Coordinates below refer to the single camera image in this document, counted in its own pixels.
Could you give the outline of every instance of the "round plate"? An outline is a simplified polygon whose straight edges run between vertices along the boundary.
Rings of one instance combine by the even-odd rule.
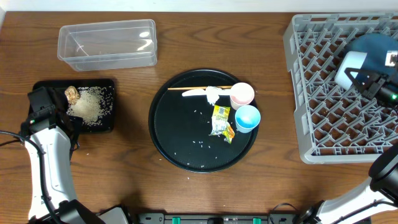
[[[149,110],[149,132],[159,152],[174,165],[193,172],[214,172],[237,163],[256,139],[258,127],[247,134],[235,126],[235,110],[228,122],[235,132],[232,143],[224,136],[209,136],[212,130],[211,106],[206,96],[183,97],[186,90],[168,88],[234,85],[239,80],[219,70],[199,69],[183,72],[160,88]],[[220,96],[219,106],[231,107],[229,96]]]

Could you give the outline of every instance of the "yellow packet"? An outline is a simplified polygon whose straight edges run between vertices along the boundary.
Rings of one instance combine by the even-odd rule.
[[[226,142],[232,142],[232,138],[235,137],[235,133],[232,130],[231,125],[228,123],[228,116],[231,108],[226,106],[214,105],[213,116],[211,117],[211,125],[213,129],[210,135],[224,135]]]

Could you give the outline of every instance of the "brown crumpled object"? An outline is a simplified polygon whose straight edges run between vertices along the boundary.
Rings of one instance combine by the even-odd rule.
[[[68,98],[68,103],[71,105],[75,105],[80,99],[80,94],[74,86],[68,87],[67,90],[65,90],[65,95]]]

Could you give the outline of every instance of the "pink cup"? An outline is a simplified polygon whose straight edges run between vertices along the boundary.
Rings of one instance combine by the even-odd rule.
[[[254,99],[254,90],[247,83],[237,83],[232,86],[229,96],[231,106],[235,110],[241,106],[250,104]]]

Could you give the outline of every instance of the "dish rack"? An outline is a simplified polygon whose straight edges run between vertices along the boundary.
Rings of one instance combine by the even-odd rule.
[[[307,164],[373,162],[398,143],[396,112],[334,82],[345,47],[370,33],[398,40],[398,13],[301,14],[285,31],[298,148]]]

